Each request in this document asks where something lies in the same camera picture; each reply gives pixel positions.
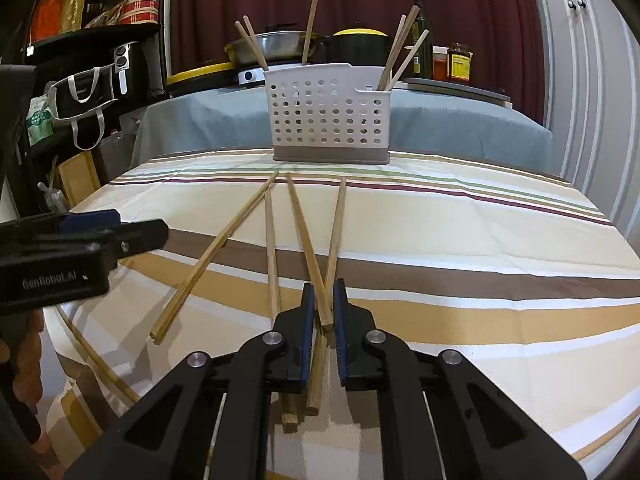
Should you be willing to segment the person's left hand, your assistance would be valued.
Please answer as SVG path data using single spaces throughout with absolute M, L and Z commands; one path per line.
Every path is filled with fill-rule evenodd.
M 1 319 L 1 393 L 32 451 L 35 463 L 48 479 L 63 479 L 65 467 L 37 418 L 38 403 L 43 397 L 40 366 L 43 312 L 41 309 L 31 310 L 16 318 L 22 331 L 13 337 L 12 342 L 3 338 L 10 317 Z

